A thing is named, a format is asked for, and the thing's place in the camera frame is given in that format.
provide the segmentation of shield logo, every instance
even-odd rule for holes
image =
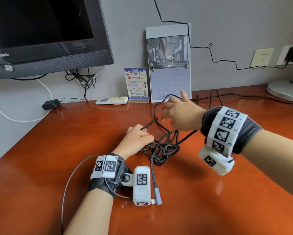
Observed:
[[[138,69],[133,69],[133,70],[132,70],[132,73],[136,76],[136,75],[139,74],[139,70],[138,70]]]

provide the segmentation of black wristband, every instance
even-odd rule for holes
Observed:
[[[107,155],[118,156],[117,165],[116,165],[116,174],[114,179],[106,178],[106,181],[109,187],[117,193],[117,191],[122,187],[121,182],[124,180],[125,173],[132,173],[129,167],[126,165],[125,159],[120,155],[115,153],[108,153]],[[93,178],[88,187],[88,191],[94,189],[101,189],[115,197],[115,194],[110,191],[110,189],[105,184],[104,178]]]
[[[205,137],[208,136],[212,123],[221,108],[222,106],[214,107],[206,111],[205,114],[203,115],[201,133]],[[251,138],[253,138],[254,135],[257,134],[257,132],[260,131],[261,129],[263,128],[248,117],[243,123],[242,128],[238,133],[238,137],[233,146],[232,152],[235,154],[240,154],[244,146],[246,146],[246,144],[251,140]]]

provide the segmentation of desk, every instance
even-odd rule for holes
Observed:
[[[268,95],[264,89],[247,86],[219,93]],[[222,101],[265,129],[293,139],[293,106],[235,96]],[[208,102],[200,105],[208,108]],[[212,106],[218,105],[214,98]],[[72,171],[90,155],[111,152],[129,126],[149,123],[153,106],[97,106],[90,101],[51,111],[0,159],[0,234],[60,234],[62,196]],[[169,121],[164,125],[170,127]],[[157,139],[163,135],[155,124],[148,131]],[[179,138],[187,134],[181,132]],[[163,205],[136,207],[116,197],[109,234],[293,234],[293,196],[240,155],[229,174],[217,175],[197,156],[203,142],[198,132],[164,166],[155,166]],[[95,158],[89,159],[70,181],[64,228],[87,192],[94,163]],[[139,152],[127,164],[131,169],[149,166],[150,159]]]

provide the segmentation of person's right arm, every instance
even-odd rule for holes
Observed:
[[[178,130],[200,130],[205,112],[182,91],[182,100],[172,97],[165,103],[162,117],[171,118],[172,125]],[[260,130],[241,154],[293,195],[293,140]]]

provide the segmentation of wall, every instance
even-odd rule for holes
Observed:
[[[164,20],[192,23],[192,46],[207,46],[212,42],[215,60],[233,59],[241,68],[250,65],[256,49],[275,47],[271,60],[274,64],[282,47],[293,44],[293,0],[157,0],[157,3]],[[115,64],[101,71],[97,88],[88,91],[89,99],[127,95],[123,68],[147,67],[145,28],[163,25],[153,0],[102,0],[102,6]],[[233,63],[213,64],[208,49],[192,49],[191,62],[192,90],[293,78],[293,65],[284,70],[238,71]],[[49,74],[42,81],[53,98],[83,97],[78,82],[66,81],[62,72]],[[47,90],[37,81],[0,80],[0,109],[14,119],[40,118],[45,113],[41,105],[48,97]],[[12,122],[0,114],[0,157],[36,123]]]

